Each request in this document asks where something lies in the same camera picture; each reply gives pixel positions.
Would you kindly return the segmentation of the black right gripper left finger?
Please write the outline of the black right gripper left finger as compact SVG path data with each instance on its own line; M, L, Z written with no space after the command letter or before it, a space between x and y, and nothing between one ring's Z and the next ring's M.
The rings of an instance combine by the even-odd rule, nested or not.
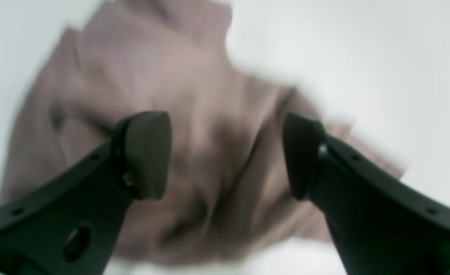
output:
M110 141L42 187L0 207L0 273L101 275L125 213L165 193L167 112L122 120Z

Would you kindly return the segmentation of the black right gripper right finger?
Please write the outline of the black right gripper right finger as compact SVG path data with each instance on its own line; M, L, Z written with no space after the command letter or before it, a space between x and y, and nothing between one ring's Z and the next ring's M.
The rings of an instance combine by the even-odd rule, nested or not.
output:
M288 113L292 195L323 212L349 275L450 275L450 207L404 185L320 121Z

